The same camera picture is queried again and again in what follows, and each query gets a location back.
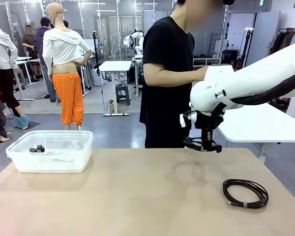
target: black stool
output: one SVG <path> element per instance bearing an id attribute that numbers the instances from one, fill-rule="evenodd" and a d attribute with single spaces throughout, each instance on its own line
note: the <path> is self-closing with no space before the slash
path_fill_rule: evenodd
<path id="1" fill-rule="evenodd" d="M 124 91 L 125 95 L 119 95 L 119 91 Z M 116 95 L 117 95 L 117 103 L 126 102 L 127 105 L 130 105 L 130 97 L 129 90 L 127 85 L 116 85 Z"/>

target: floor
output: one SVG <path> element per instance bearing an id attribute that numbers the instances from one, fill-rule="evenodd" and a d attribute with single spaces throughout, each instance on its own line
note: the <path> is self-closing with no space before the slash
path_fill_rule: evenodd
<path id="1" fill-rule="evenodd" d="M 31 130 L 59 130 L 63 126 L 60 115 L 29 115 L 31 121 L 40 125 Z M 85 114 L 84 130 L 94 133 L 93 148 L 143 148 L 145 127 L 139 123 L 139 114 L 134 113 L 128 117 L 103 117 L 100 114 Z M 0 144 L 0 172 L 11 162 L 6 157 L 6 148 L 28 131 L 14 129 L 12 122 L 7 122 L 6 129 L 12 132 L 11 141 Z M 191 130 L 191 136 L 197 137 L 200 131 Z M 214 139 L 218 144 L 226 146 L 226 140 L 215 131 Z M 259 150 L 253 144 L 235 144 L 228 142 L 227 147 L 244 147 L 250 149 L 255 155 Z M 265 165 L 295 196 L 295 144 L 273 144 Z"/>
<path id="2" fill-rule="evenodd" d="M 141 94 L 137 97 L 134 92 L 134 85 L 128 85 L 131 104 L 127 106 L 125 103 L 120 103 L 121 113 L 138 113 L 140 112 Z M 43 99 L 46 94 L 43 79 L 40 79 L 35 85 L 23 90 L 25 98 L 34 98 L 34 101 L 22 101 L 21 105 L 26 114 L 61 114 L 61 106 L 57 102 L 51 103 L 49 99 Z M 20 92 L 15 93 L 16 98 L 21 98 Z M 103 85 L 103 97 L 105 109 L 107 103 L 113 98 L 112 82 L 106 82 Z M 89 93 L 84 97 L 84 113 L 85 114 L 102 114 L 106 113 L 103 106 L 101 87 L 92 87 Z"/>

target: orange pants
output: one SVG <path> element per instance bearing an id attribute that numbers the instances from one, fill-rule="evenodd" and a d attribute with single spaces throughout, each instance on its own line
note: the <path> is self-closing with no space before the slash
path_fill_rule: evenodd
<path id="1" fill-rule="evenodd" d="M 53 75 L 55 90 L 62 103 L 61 122 L 83 123 L 83 94 L 78 73 Z"/>

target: headphones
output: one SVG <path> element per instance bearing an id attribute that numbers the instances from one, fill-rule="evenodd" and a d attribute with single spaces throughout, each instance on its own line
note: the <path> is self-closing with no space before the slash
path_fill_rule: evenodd
<path id="1" fill-rule="evenodd" d="M 223 0 L 224 5 L 232 5 L 235 2 L 235 0 Z"/>

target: clear plastic bin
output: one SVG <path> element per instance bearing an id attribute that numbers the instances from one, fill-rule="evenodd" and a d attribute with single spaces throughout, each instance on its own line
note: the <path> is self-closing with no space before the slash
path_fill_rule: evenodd
<path id="1" fill-rule="evenodd" d="M 90 131 L 31 131 L 6 149 L 19 172 L 78 173 L 87 165 L 92 153 Z M 45 152 L 30 152 L 43 145 Z"/>

